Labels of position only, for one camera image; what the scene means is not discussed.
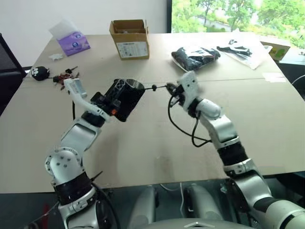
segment cardboard box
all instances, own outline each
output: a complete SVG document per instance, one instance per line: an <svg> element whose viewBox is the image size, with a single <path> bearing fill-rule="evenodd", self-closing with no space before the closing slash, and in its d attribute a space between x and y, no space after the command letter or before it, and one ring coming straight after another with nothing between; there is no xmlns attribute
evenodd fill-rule
<svg viewBox="0 0 305 229"><path fill-rule="evenodd" d="M262 45L272 46L269 55L277 61L280 61L290 49L290 43L288 41L275 37L260 36L260 42Z"/></svg>
<svg viewBox="0 0 305 229"><path fill-rule="evenodd" d="M109 32L122 60L149 58L148 27L143 20L112 21Z"/></svg>

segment white cable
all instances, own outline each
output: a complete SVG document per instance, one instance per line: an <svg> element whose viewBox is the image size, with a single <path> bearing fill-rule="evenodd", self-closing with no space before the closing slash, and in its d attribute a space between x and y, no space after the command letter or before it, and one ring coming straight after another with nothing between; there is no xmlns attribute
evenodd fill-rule
<svg viewBox="0 0 305 229"><path fill-rule="evenodd" d="M299 79L301 79L301 78L303 78L303 77L305 77L305 75L301 75L300 77L296 78L291 84L294 85L294 83L295 83L296 81L298 81Z"/></svg>
<svg viewBox="0 0 305 229"><path fill-rule="evenodd" d="M163 184L160 184L160 186L161 186L162 188L164 188L165 190L170 191L170 192L177 191L177 190L180 189L180 188L170 189L170 188L168 188L168 187L165 187Z"/></svg>
<svg viewBox="0 0 305 229"><path fill-rule="evenodd" d="M181 205L180 205L180 213L181 213L181 216L182 218L184 218L184 214L183 214L183 204L184 204L184 197L183 197L183 190L182 190L182 183L180 182L180 192L181 192Z"/></svg>
<svg viewBox="0 0 305 229"><path fill-rule="evenodd" d="M27 225L30 225L31 223L36 222L37 220L41 219L42 217L45 217L45 216L49 215L50 212L51 212L58 204L59 204L59 202L57 201L57 202L53 205L53 207L52 207L50 210L48 210L46 213L44 213L42 216L39 216L37 219L33 220L32 222L28 223ZM24 225L24 226L22 226L22 227L19 227L18 229L23 229L23 228L25 228L27 225Z"/></svg>

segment white wall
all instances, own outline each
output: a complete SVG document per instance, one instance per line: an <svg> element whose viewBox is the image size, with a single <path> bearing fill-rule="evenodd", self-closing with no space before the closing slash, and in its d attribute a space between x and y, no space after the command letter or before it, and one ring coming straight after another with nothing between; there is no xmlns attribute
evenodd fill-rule
<svg viewBox="0 0 305 229"><path fill-rule="evenodd" d="M111 20L146 19L166 32L166 0L1 0L0 32L22 66L32 66L63 17L84 34L109 34Z"/></svg>

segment purple tissue box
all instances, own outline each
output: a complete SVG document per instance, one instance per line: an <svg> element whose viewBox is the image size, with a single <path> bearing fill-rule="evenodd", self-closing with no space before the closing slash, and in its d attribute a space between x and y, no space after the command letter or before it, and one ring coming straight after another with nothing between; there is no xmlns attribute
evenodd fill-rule
<svg viewBox="0 0 305 229"><path fill-rule="evenodd" d="M69 36L66 36L57 41L67 56L71 56L90 48L86 36L81 32L74 32Z"/></svg>

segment table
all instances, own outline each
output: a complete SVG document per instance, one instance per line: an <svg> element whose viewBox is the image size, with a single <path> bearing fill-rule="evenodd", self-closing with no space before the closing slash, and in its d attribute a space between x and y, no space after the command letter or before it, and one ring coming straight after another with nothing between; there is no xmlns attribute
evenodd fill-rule
<svg viewBox="0 0 305 229"><path fill-rule="evenodd" d="M270 83L263 73L281 73L252 33L242 33L265 61L255 71L222 54L198 71L201 96L225 108L249 157L263 175L305 170L305 104L288 82ZM179 79L183 71L171 60L171 51L186 42L217 45L230 33L150 34L148 60L121 61L110 35L89 35L90 50L57 62L62 53L51 40L34 66L49 67L51 76L79 66L88 97L105 93L115 78L133 78L151 86ZM84 154L87 174L104 172L96 182L103 187L124 187L190 180L226 178L212 144L193 147L190 137L175 129L167 117L165 89L146 91L126 123L115 118ZM83 110L76 106L76 115ZM172 110L174 121L191 131L194 120L181 107ZM71 98L51 80L25 78L0 117L0 193L51 192L45 171L48 152L59 143L72 122ZM207 137L201 126L197 135Z"/></svg>

